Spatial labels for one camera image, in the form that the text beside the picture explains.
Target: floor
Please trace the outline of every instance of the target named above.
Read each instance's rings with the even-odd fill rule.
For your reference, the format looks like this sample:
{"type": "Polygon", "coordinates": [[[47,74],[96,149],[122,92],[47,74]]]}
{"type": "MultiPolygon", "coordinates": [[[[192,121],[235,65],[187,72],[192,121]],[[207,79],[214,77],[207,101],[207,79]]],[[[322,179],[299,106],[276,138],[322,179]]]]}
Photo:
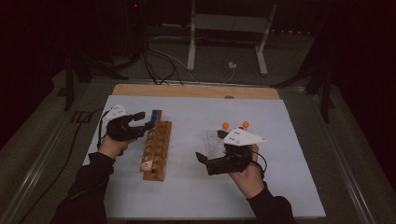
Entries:
{"type": "MultiPolygon", "coordinates": [[[[257,36],[235,34],[229,37],[222,36],[223,34],[203,33],[202,36],[205,38],[198,41],[195,70],[189,73],[184,68],[189,40],[183,37],[183,32],[185,31],[177,34],[177,37],[169,37],[172,32],[165,32],[168,37],[150,36],[151,49],[177,59],[172,58],[172,61],[179,78],[175,73],[163,84],[180,85],[182,82],[184,85],[268,87],[296,75],[314,41],[314,37],[309,35],[270,34],[264,50],[269,74],[263,77],[259,74],[253,49],[257,36]],[[236,63],[236,68],[230,69],[228,62],[236,63]]],[[[153,51],[148,52],[148,62],[152,70],[159,77],[172,74],[173,65],[152,54],[158,55],[153,51]]],[[[94,111],[102,108],[117,83],[152,82],[142,60],[120,72],[129,78],[125,81],[111,79],[95,70],[92,70],[92,73],[94,77],[91,83],[76,81],[76,101],[69,112],[64,112],[65,99],[56,95],[58,90],[64,87],[64,72],[54,77],[54,91],[0,151],[0,214],[13,214],[13,219],[9,223],[17,223],[26,214],[28,216],[23,223],[48,223],[56,205],[65,196],[83,162],[100,118],[100,112],[95,113],[91,122],[84,123],[79,128],[78,123],[70,121],[75,111],[94,111]],[[42,152],[47,155],[47,161],[41,164],[43,169],[32,170],[32,167],[37,167],[36,158],[42,152]],[[49,188],[66,162],[60,178],[49,188]],[[26,188],[26,185],[22,184],[28,172],[35,173],[35,178],[28,179],[31,181],[28,185],[35,186],[34,188],[26,188]],[[46,193],[42,199],[33,207],[44,192],[46,193]]],[[[396,223],[395,193],[382,174],[339,90],[335,86],[332,87],[334,108],[330,110],[331,123],[326,124],[318,115],[320,96],[304,94],[306,81],[301,80],[284,90],[279,90],[279,94],[290,112],[290,119],[318,186],[327,216],[317,219],[297,218],[297,222],[396,223]]],[[[108,221],[120,224],[251,222],[108,221]]]]}

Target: orange ball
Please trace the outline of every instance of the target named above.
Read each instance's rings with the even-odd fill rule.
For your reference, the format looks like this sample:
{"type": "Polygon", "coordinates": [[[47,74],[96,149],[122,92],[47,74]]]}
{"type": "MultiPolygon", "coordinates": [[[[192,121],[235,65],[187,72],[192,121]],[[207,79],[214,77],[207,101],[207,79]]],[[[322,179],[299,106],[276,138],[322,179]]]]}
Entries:
{"type": "Polygon", "coordinates": [[[229,127],[230,127],[230,125],[227,122],[223,122],[223,124],[222,124],[223,129],[228,129],[229,127]]]}
{"type": "Polygon", "coordinates": [[[247,121],[244,121],[244,123],[242,124],[242,126],[246,129],[248,128],[250,124],[247,121]]]}

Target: table surface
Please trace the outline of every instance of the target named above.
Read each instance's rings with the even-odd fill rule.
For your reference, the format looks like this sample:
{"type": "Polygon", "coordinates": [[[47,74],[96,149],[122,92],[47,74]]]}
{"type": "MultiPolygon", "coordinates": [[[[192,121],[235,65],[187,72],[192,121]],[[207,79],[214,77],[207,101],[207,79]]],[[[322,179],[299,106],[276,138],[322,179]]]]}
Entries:
{"type": "MultiPolygon", "coordinates": [[[[207,175],[205,167],[194,155],[194,151],[205,147],[205,139],[201,139],[201,135],[205,136],[205,129],[218,128],[213,123],[222,119],[224,114],[227,114],[226,117],[231,122],[236,120],[240,122],[241,114],[244,115],[256,124],[256,127],[251,125],[250,131],[265,135],[269,139],[265,145],[259,147],[270,162],[266,180],[273,194],[288,198],[296,217],[325,216],[289,114],[283,101],[279,100],[276,90],[120,84],[115,87],[113,95],[109,96],[104,111],[114,104],[124,105],[131,113],[139,112],[134,111],[136,108],[132,105],[139,105],[139,109],[143,109],[146,113],[153,105],[159,106],[160,109],[164,108],[163,119],[170,119],[174,124],[165,181],[142,180],[139,164],[145,138],[133,143],[133,148],[128,149],[121,158],[118,158],[115,173],[110,177],[106,192],[106,213],[109,217],[254,218],[247,201],[231,178],[227,175],[207,175]],[[221,99],[226,96],[235,99],[221,99]],[[213,116],[204,114],[205,119],[195,122],[194,129],[184,125],[186,120],[197,120],[195,111],[203,106],[207,108],[208,114],[213,116]],[[235,106],[237,109],[233,113],[231,110],[235,106]],[[262,114],[267,115],[266,119],[262,118],[262,114]]],[[[89,153],[96,150],[96,142],[97,133],[92,139],[89,153]]]]}

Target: white table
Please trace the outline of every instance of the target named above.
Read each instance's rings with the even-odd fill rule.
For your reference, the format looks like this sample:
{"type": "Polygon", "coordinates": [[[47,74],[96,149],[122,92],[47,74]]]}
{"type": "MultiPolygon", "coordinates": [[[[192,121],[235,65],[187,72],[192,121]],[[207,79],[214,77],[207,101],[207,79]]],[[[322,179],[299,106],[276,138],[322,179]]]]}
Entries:
{"type": "MultiPolygon", "coordinates": [[[[296,217],[325,216],[282,100],[111,95],[104,111],[115,104],[124,105],[130,113],[146,111],[147,119],[142,123],[149,120],[152,109],[161,109],[163,120],[172,121],[173,128],[163,182],[142,179],[139,165],[146,138],[131,144],[117,159],[106,192],[108,217],[162,220],[254,218],[248,202],[231,178],[228,175],[209,176],[205,166],[195,157],[195,151],[205,153],[206,130],[220,129],[223,121],[240,126],[244,120],[250,122],[251,132],[268,139],[259,144],[259,148],[268,161],[265,180],[271,192],[286,197],[296,217]]],[[[96,151],[96,142],[97,133],[89,153],[96,151]]]]}

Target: white stand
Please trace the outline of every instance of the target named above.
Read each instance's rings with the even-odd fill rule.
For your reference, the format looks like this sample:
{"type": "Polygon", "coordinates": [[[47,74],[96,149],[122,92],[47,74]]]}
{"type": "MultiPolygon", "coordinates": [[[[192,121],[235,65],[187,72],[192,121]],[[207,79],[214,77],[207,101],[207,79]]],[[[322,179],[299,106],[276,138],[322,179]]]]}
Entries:
{"type": "Polygon", "coordinates": [[[243,31],[262,33],[262,42],[256,46],[257,60],[260,67],[260,74],[262,76],[268,75],[265,60],[262,51],[265,42],[270,33],[272,20],[276,12],[276,5],[272,5],[272,9],[268,18],[258,17],[235,17],[235,16],[221,16],[195,13],[195,0],[191,3],[191,37],[189,59],[187,61],[187,69],[194,70],[195,63],[195,29],[210,29],[210,30],[224,30],[224,31],[243,31]]]}

